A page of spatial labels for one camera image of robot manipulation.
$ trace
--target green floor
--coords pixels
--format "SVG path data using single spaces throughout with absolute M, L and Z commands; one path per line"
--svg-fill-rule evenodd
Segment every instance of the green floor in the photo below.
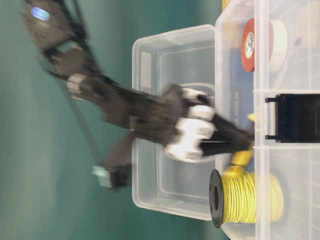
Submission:
M 63 94 L 36 61 L 19 0 L 0 0 L 0 238 L 3 240 L 226 239 L 211 222 L 138 208 L 131 189 L 103 191 Z M 104 71 L 130 86 L 136 39 L 215 24 L 220 0 L 80 0 Z M 102 151 L 125 131 L 81 110 Z

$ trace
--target blue light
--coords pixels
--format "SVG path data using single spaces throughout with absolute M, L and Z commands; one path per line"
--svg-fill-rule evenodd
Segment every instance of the blue light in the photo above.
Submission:
M 48 21 L 50 19 L 50 13 L 39 7 L 32 8 L 31 13 L 35 18 L 40 19 L 42 21 Z

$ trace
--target clear plastic bin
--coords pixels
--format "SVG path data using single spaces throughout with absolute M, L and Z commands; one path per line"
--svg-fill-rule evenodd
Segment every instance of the clear plastic bin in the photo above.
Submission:
M 244 72 L 240 57 L 243 30 L 250 18 L 255 18 L 254 73 Z M 270 20 L 283 21 L 288 37 L 286 60 L 277 73 L 269 70 Z M 256 224 L 223 224 L 231 240 L 320 238 L 320 144 L 265 139 L 275 133 L 274 103 L 265 103 L 265 98 L 320 93 L 319 29 L 320 0 L 233 0 L 216 22 L 216 110 L 241 127 L 247 105 L 252 106 L 254 99 L 256 115 Z M 251 101 L 243 97 L 248 90 L 237 87 L 247 81 L 254 83 Z M 229 161 L 228 154 L 216 156 L 220 173 Z M 278 222 L 270 219 L 271 174 L 284 193 L 285 212 Z
M 137 40 L 133 88 L 161 95 L 169 84 L 215 97 L 215 28 L 202 25 Z M 209 179 L 215 158 L 204 163 L 170 159 L 163 147 L 137 140 L 132 147 L 132 198 L 141 208 L 211 220 Z

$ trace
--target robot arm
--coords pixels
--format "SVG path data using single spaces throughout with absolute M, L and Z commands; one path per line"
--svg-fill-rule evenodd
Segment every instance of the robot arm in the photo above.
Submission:
M 94 167 L 101 185 L 116 189 L 127 184 L 130 162 L 124 154 L 129 154 L 136 138 L 161 144 L 171 158 L 192 163 L 203 156 L 249 148 L 253 136 L 215 113 L 204 93 L 171 85 L 162 96 L 153 96 L 103 75 L 86 43 L 78 3 L 73 3 L 78 21 L 63 0 L 25 0 L 23 16 L 51 67 L 45 68 L 48 74 L 65 81 L 73 98 L 99 106 L 106 122 L 132 130 L 102 166 Z

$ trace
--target spool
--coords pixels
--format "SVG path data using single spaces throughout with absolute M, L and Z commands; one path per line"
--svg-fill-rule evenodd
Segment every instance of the spool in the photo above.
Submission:
M 251 224 L 256 222 L 256 184 L 254 177 L 254 173 L 247 172 L 238 177 L 221 177 L 216 169 L 212 171 L 209 184 L 209 203 L 212 222 L 216 228 L 220 228 L 224 222 Z M 276 177 L 271 175 L 271 221 L 279 221 L 283 213 L 283 191 Z
M 246 72 L 255 71 L 255 19 L 246 24 L 242 36 L 241 61 Z M 287 55 L 288 33 L 283 21 L 269 21 L 269 71 L 277 73 L 282 68 Z

